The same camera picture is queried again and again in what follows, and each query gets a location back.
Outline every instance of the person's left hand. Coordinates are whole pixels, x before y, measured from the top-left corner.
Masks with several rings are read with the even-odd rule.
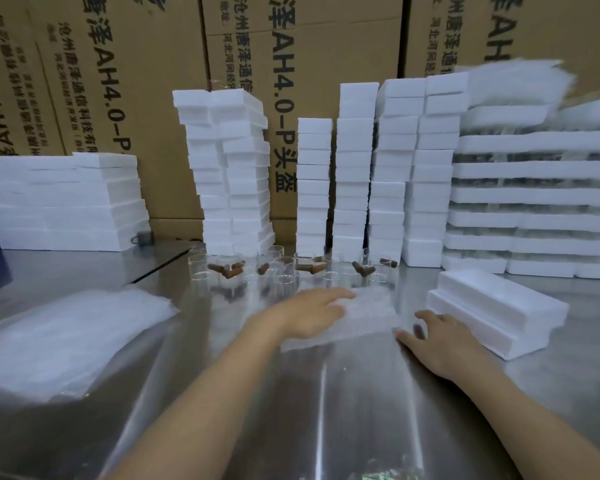
[[[279,332],[280,340],[310,339],[344,316],[344,308],[332,305],[339,298],[355,298],[344,288],[304,290],[263,310],[258,318]]]

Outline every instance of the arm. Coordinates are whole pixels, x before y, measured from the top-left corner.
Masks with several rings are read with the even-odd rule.
[[[342,288],[300,292],[250,318],[231,345],[140,438],[111,480],[219,479],[269,361],[284,339],[318,335],[344,314]]]
[[[484,414],[525,480],[600,480],[600,451],[523,393],[462,322],[416,313],[427,338],[395,335],[430,371],[456,383]]]

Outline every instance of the hand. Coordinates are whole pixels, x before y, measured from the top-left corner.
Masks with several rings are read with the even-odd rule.
[[[344,308],[332,302],[355,297],[355,293],[344,288],[304,290],[267,308],[260,318],[276,328],[280,341],[310,339],[344,316]]]
[[[455,317],[436,315],[430,310],[421,310],[415,315],[427,324],[426,339],[404,330],[393,333],[435,375],[458,384],[466,377],[496,367],[489,352]]]

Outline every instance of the clear plastic sheet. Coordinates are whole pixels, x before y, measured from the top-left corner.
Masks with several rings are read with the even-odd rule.
[[[306,349],[328,344],[338,340],[352,339],[370,333],[390,331],[402,325],[400,316],[395,312],[391,292],[382,286],[355,288],[357,297],[337,300],[343,305],[346,314],[330,329],[313,339],[289,339],[282,343],[281,351]]]
[[[79,399],[140,332],[178,312],[128,288],[86,290],[0,322],[0,391],[26,401]]]

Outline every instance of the plastic wrap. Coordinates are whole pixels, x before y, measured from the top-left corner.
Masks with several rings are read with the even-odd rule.
[[[0,322],[0,391],[45,403],[79,399],[140,332],[178,312],[129,288],[86,290]]]
[[[390,331],[401,326],[400,316],[395,312],[390,291],[381,286],[356,288],[357,297],[337,300],[346,314],[330,329],[313,339],[289,339],[282,343],[282,352],[328,344],[338,340],[352,339],[370,333]]]

